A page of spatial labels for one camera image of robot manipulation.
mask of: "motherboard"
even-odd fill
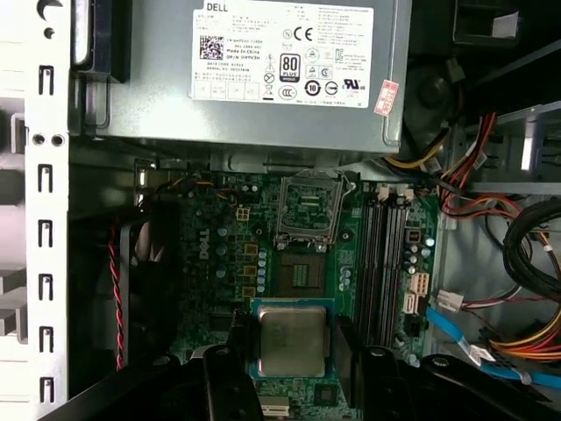
[[[250,311],[261,337],[249,374],[266,416],[291,419],[357,416],[330,359],[335,314],[353,318],[368,345],[394,347],[415,365],[434,194],[343,173],[189,176],[208,184],[178,199],[181,322],[172,352],[182,361],[224,343],[232,312]]]

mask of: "cable connector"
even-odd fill
[[[446,61],[446,70],[448,71],[450,82],[452,83],[457,83],[465,79],[464,70],[458,64],[458,60],[456,60],[455,57]]]
[[[462,308],[464,296],[440,289],[437,295],[437,304],[443,309],[457,313]]]
[[[467,356],[477,367],[481,367],[481,360],[495,362],[496,359],[485,348],[476,345],[469,345]]]

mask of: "80 plus logo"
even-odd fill
[[[280,81],[298,83],[300,81],[300,55],[280,55]]]

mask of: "dell logo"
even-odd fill
[[[207,11],[228,11],[225,4],[207,3]]]
[[[199,259],[201,260],[208,260],[209,259],[209,241],[210,241],[210,229],[202,230],[200,232],[201,237],[199,238],[200,244],[200,252],[199,252]]]

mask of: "green circuit board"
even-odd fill
[[[338,228],[327,253],[316,253],[304,243],[278,251],[274,244],[282,177],[212,173],[220,189],[241,191],[232,205],[217,199],[212,189],[196,189],[179,199],[182,280],[180,325],[172,346],[183,362],[199,346],[224,343],[231,312],[250,309],[253,298],[292,297],[332,299],[336,312],[352,318],[356,278],[360,270],[361,224],[365,183],[357,182],[343,201]],[[288,186],[283,223],[297,228],[324,229],[334,192],[330,189]],[[408,226],[436,235],[438,208],[433,196],[415,200]],[[422,261],[431,271],[431,256]],[[403,273],[401,292],[407,289]],[[398,332],[405,319],[398,317]],[[403,333],[404,356],[423,352],[424,333],[410,338]],[[254,381],[261,396],[287,396],[291,418],[355,418],[337,377],[266,378]]]

